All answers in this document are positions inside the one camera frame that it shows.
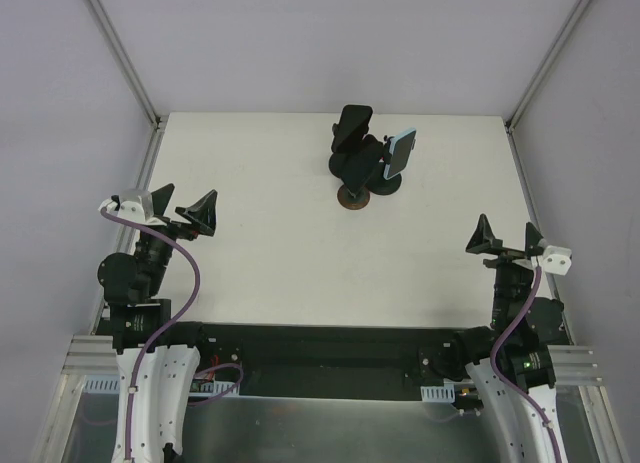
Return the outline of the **brown-base phone stand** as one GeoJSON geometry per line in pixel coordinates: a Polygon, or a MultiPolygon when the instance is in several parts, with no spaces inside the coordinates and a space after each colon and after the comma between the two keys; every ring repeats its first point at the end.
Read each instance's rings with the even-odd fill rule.
{"type": "Polygon", "coordinates": [[[360,185],[355,192],[351,192],[345,185],[341,185],[337,191],[337,200],[339,204],[347,210],[361,210],[365,208],[370,201],[370,191],[365,184],[360,185]]]}

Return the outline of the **aluminium frame post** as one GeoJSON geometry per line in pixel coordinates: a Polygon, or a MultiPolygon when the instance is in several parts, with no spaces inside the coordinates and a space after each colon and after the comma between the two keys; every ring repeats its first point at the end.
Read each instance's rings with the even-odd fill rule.
{"type": "Polygon", "coordinates": [[[101,0],[83,1],[146,120],[154,130],[163,130],[166,117],[159,114],[152,103],[104,3],[101,0]]]}
{"type": "Polygon", "coordinates": [[[510,116],[505,120],[505,129],[508,135],[512,134],[529,108],[534,97],[538,93],[545,79],[551,73],[557,59],[575,33],[578,25],[583,20],[586,12],[594,0],[576,0],[568,15],[561,24],[557,34],[553,38],[549,48],[545,52],[541,62],[534,71],[523,94],[519,98],[510,116]]]}

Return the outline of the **black round-base phone stand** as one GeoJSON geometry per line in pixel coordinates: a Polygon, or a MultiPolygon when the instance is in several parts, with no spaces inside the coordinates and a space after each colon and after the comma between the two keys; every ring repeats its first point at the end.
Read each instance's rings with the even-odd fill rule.
{"type": "Polygon", "coordinates": [[[402,183],[402,175],[400,173],[396,174],[390,179],[386,179],[384,177],[384,172],[387,166],[387,163],[391,159],[391,151],[390,151],[390,138],[388,136],[384,136],[384,150],[383,156],[377,163],[376,169],[374,173],[369,178],[366,188],[376,195],[380,196],[388,196],[399,190],[402,183]]]}

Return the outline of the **left aluminium frame post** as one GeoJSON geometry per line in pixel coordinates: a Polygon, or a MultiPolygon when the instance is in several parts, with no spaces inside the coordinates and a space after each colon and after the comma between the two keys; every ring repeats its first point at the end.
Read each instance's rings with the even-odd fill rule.
{"type": "Polygon", "coordinates": [[[104,3],[101,0],[83,1],[146,120],[154,130],[163,130],[166,117],[159,114],[152,103],[104,3]]]}

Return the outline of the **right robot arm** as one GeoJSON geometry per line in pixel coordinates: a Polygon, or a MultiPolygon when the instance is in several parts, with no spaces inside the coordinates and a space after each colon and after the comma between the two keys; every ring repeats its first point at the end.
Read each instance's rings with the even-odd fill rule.
{"type": "Polygon", "coordinates": [[[540,296],[539,289],[545,275],[568,273],[572,251],[549,244],[533,223],[525,226],[524,247],[509,248],[486,215],[479,216],[465,250],[483,256],[495,273],[491,322],[454,331],[439,349],[421,350],[420,370],[441,380],[471,380],[500,461],[565,462],[548,343],[554,333],[528,318],[537,309],[563,312],[560,301],[540,296]]]}

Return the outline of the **black phone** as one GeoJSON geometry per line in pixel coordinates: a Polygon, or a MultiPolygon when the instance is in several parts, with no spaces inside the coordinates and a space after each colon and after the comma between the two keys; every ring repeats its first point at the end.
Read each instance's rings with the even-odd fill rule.
{"type": "Polygon", "coordinates": [[[345,161],[341,180],[351,193],[358,193],[374,173],[383,158],[384,145],[373,135],[367,135],[357,151],[345,161]]]}
{"type": "Polygon", "coordinates": [[[372,116],[373,108],[371,106],[345,105],[341,111],[339,121],[332,126],[332,152],[354,152],[368,133],[372,116]]]}

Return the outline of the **light blue phone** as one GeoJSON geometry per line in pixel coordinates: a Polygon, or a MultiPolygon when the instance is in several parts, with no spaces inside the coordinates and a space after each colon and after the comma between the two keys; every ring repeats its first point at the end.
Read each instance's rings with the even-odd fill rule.
{"type": "Polygon", "coordinates": [[[385,138],[385,153],[383,156],[383,178],[385,180],[391,180],[405,170],[415,147],[416,134],[417,130],[415,128],[409,128],[385,138]]]}

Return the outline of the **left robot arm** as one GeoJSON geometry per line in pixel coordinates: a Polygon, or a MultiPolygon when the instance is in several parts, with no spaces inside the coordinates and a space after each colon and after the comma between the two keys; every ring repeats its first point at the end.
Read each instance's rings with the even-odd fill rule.
{"type": "Polygon", "coordinates": [[[166,216],[175,187],[131,190],[99,207],[105,219],[137,231],[130,253],[108,255],[97,269],[103,300],[110,311],[116,353],[119,400],[115,462],[181,462],[182,431],[195,372],[211,360],[199,325],[178,330],[176,324],[195,302],[201,274],[195,258],[182,246],[216,230],[218,193],[207,192],[194,204],[166,216]],[[173,254],[191,266],[194,286],[187,302],[173,312],[159,291],[173,254]]]}

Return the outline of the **rear black phone stand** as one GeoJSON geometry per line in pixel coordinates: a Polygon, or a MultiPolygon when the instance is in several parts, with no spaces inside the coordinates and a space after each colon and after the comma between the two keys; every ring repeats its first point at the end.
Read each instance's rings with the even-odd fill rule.
{"type": "Polygon", "coordinates": [[[328,161],[330,173],[339,178],[347,155],[351,151],[351,129],[346,123],[336,123],[332,127],[333,140],[331,143],[331,156],[328,161]]]}

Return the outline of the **right aluminium frame post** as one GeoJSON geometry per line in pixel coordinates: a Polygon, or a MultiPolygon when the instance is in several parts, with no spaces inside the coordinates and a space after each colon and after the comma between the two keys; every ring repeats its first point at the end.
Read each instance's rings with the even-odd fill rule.
{"type": "Polygon", "coordinates": [[[557,34],[553,38],[549,48],[545,52],[541,62],[534,71],[523,94],[519,98],[510,116],[505,120],[505,129],[508,135],[512,134],[529,108],[534,97],[538,93],[545,79],[551,73],[557,59],[575,33],[578,25],[583,20],[586,12],[594,0],[576,0],[568,15],[561,24],[557,34]]]}

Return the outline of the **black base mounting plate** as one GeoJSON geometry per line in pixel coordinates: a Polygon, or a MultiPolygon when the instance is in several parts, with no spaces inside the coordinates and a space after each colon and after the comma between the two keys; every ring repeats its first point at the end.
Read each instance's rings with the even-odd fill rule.
{"type": "Polygon", "coordinates": [[[197,382],[238,383],[243,396],[416,401],[468,379],[498,338],[470,329],[350,328],[183,322],[159,341],[198,349],[197,382]]]}

